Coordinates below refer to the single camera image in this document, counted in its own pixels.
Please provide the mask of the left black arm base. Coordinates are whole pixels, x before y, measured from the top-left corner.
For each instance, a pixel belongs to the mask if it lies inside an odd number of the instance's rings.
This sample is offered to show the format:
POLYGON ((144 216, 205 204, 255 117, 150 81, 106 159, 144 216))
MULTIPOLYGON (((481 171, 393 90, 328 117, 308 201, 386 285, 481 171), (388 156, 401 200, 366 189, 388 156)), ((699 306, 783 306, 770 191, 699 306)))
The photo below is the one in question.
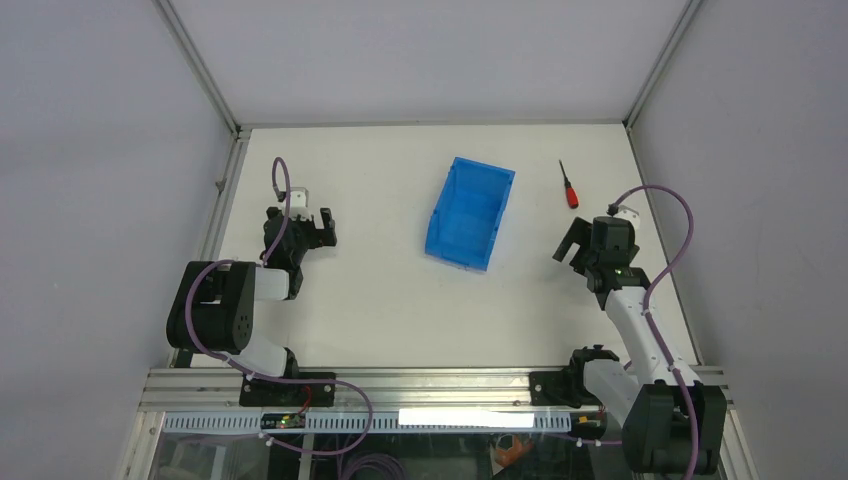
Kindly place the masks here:
POLYGON ((300 373, 308 384, 281 384, 268 380, 243 378, 238 404, 242 407, 332 407, 335 401, 336 374, 329 371, 300 373))

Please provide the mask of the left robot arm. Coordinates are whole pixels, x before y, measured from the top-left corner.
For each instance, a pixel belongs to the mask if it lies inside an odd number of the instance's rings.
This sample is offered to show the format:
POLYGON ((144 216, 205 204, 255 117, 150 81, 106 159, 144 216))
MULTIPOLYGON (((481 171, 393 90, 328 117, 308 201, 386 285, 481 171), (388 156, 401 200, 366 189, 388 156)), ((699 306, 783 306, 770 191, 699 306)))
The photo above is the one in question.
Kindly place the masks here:
POLYGON ((262 392, 277 406, 294 403, 301 392, 300 372, 291 349, 254 331, 255 306, 297 298, 303 284, 301 263, 310 250, 337 245, 329 208, 316 224, 307 209, 287 215, 267 209, 262 262, 191 261, 166 320, 170 346, 206 354, 263 380, 262 392))

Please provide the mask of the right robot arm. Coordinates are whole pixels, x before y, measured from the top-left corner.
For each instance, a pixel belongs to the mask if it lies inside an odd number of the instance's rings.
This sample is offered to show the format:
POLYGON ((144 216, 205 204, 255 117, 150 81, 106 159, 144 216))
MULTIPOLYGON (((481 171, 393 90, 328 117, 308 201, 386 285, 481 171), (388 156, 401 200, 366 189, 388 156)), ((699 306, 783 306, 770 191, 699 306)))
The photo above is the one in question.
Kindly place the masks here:
POLYGON ((727 400, 708 385, 664 337, 631 222, 612 216, 573 220, 553 258, 570 266, 618 331, 630 357, 624 365, 602 346, 572 353, 563 386, 549 397, 578 407, 597 403, 619 423, 621 447, 636 473, 682 479, 717 472, 727 400))

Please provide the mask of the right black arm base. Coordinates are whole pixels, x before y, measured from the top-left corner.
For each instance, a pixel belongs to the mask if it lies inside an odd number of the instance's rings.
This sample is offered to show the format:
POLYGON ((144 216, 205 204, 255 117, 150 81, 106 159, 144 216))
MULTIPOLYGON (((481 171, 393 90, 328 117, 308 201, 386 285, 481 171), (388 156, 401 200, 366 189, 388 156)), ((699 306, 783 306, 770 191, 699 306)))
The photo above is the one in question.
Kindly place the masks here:
POLYGON ((600 406, 583 382, 582 373, 569 368, 556 371, 532 371, 528 375, 529 392, 533 406, 567 406, 582 408, 600 406))

